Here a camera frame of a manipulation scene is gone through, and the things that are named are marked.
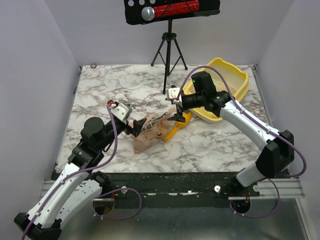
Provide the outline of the yellow litter scoop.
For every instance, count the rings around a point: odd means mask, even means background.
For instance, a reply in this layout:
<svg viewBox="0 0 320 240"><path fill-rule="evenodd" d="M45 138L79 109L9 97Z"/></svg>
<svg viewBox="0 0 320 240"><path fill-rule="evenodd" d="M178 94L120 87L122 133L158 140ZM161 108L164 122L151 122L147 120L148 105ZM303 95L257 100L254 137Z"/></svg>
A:
<svg viewBox="0 0 320 240"><path fill-rule="evenodd" d="M181 130L181 129L185 128L189 124L189 122L192 119L193 114L192 114L192 112L183 113L183 116L185 118L185 122L177 121L175 123L174 127L172 128L172 130L169 131L169 133L164 137L163 140L164 140L165 143L169 142L172 139L172 137L177 133L178 130Z"/></svg>

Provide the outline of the pink cat litter bag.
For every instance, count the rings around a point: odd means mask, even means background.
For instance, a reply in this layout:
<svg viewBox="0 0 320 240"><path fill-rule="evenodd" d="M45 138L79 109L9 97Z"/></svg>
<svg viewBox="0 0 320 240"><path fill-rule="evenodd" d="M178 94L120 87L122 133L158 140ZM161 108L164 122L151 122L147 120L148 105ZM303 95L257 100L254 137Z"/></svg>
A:
<svg viewBox="0 0 320 240"><path fill-rule="evenodd" d="M133 152L140 154L145 152L160 140L162 140L170 131L170 117L176 112L175 108L169 108L167 111L148 114L138 137L131 135L133 139Z"/></svg>

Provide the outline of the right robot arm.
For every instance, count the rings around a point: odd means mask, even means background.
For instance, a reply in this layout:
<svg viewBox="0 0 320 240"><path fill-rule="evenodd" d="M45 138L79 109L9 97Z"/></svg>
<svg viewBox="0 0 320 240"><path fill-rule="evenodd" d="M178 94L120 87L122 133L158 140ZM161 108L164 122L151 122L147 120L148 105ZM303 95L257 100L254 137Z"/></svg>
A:
<svg viewBox="0 0 320 240"><path fill-rule="evenodd" d="M203 107L206 111L229 122L244 133L261 151L257 160L238 172L230 183L230 191L241 196L248 186L265 178L274 178L294 160L294 136L264 123L232 100L227 91L217 91L211 75L200 71L191 76L195 92L184 94L180 88L172 86L166 91L166 99L176 105L172 121L185 122L183 113Z"/></svg>

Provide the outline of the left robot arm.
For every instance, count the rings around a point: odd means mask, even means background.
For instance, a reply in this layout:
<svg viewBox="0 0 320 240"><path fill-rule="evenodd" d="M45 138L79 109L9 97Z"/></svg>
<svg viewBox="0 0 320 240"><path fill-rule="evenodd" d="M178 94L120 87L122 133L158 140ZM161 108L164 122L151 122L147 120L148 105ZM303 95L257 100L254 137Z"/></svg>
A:
<svg viewBox="0 0 320 240"><path fill-rule="evenodd" d="M98 196L107 197L111 191L110 179L104 173L92 171L98 168L105 148L118 143L120 133L138 136L145 122L144 118L134 120L133 125L116 117L108 123L99 117L87 119L80 132L80 142L57 180L32 209L14 218L23 232L22 237L57 240L63 228L85 205Z"/></svg>

